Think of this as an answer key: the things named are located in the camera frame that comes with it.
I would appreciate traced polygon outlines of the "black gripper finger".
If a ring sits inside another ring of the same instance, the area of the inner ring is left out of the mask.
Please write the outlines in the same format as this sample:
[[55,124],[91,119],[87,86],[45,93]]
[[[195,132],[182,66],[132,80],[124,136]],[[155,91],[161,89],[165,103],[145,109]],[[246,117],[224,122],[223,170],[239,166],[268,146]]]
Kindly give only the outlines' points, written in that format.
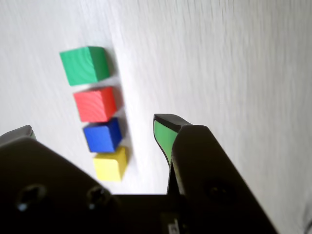
[[39,143],[31,126],[0,137],[3,234],[112,234],[111,195]]
[[213,133],[155,114],[154,138],[175,174],[194,234],[274,234],[276,229]]

